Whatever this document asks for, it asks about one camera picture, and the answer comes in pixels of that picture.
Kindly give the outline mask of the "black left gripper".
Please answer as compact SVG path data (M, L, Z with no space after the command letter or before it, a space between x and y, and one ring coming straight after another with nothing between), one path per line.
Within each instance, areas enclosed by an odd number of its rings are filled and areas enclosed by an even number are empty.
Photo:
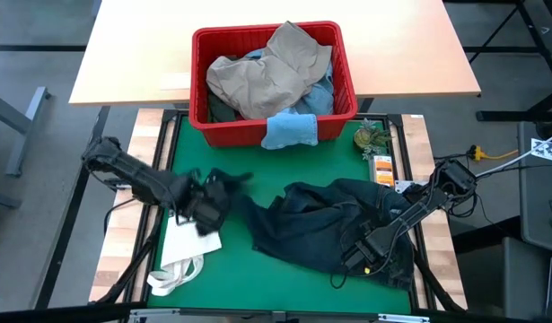
M211 169L204 183L191 194L183 216L196 225L198 234L219 231L231 209L233 185L243 185L252 178L251 172L230 175Z

